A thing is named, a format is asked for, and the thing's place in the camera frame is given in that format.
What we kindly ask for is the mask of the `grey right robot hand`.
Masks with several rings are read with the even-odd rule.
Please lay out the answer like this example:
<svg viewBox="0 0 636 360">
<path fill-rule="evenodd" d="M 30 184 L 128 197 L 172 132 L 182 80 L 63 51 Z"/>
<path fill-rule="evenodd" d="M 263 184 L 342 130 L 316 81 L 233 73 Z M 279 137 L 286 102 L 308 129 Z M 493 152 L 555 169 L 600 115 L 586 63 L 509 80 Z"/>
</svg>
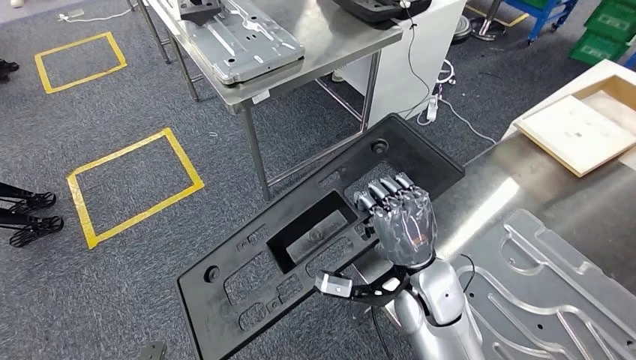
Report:
<svg viewBox="0 0 636 360">
<path fill-rule="evenodd" d="M 435 257 L 437 221 L 429 193 L 405 173 L 368 182 L 353 195 L 378 237 L 375 251 L 396 266 L 420 269 Z"/>
</svg>

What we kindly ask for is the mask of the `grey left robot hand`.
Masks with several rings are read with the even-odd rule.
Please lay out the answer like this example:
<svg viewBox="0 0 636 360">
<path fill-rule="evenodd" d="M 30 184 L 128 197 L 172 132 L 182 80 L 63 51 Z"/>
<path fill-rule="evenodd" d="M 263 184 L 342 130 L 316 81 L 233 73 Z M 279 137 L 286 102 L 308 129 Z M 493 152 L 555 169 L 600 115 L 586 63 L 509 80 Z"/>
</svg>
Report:
<svg viewBox="0 0 636 360">
<path fill-rule="evenodd" d="M 137 360 L 164 360 L 167 352 L 167 345 L 163 341 L 153 340 L 147 342 L 141 349 Z"/>
</svg>

